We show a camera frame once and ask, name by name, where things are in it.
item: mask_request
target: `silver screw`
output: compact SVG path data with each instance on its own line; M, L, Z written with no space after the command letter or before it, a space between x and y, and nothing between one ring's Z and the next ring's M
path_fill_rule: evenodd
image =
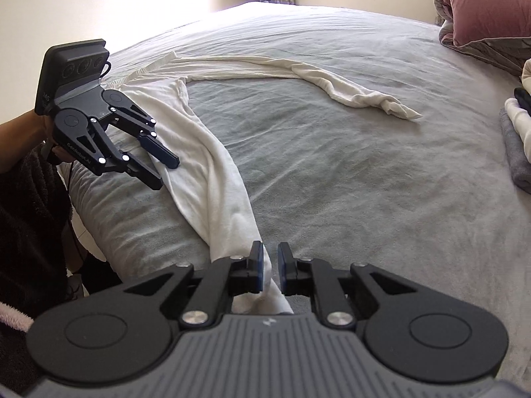
M183 314L182 319L184 323L189 325L201 325L208 320L208 314L204 311L187 311Z
M334 311L327 316L327 320L335 326L346 326L352 323L354 317L344 311Z

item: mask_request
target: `pillow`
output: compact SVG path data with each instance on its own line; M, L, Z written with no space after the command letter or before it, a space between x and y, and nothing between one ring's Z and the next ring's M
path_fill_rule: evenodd
M441 43L521 75L531 58L531 0L450 0L453 23Z

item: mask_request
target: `stack of clothes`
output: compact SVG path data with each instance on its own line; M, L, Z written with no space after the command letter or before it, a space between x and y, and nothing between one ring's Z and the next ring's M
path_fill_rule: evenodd
M522 87L514 89L514 98L500 111L500 121L511 178L531 194L531 60L524 64Z

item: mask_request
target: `bed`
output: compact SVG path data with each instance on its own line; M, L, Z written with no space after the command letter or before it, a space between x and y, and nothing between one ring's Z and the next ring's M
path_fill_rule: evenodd
M519 81L437 34L363 11L249 3L112 55L105 82L172 51L262 55L320 66L423 114L347 108L301 79L188 84L190 107L238 166L270 253L288 241L295 256L336 268L362 260L488 309L511 340L500 376L529 389L531 197L511 181L498 121ZM71 197L123 279L209 262L164 188L74 166ZM302 297L290 304L309 310Z

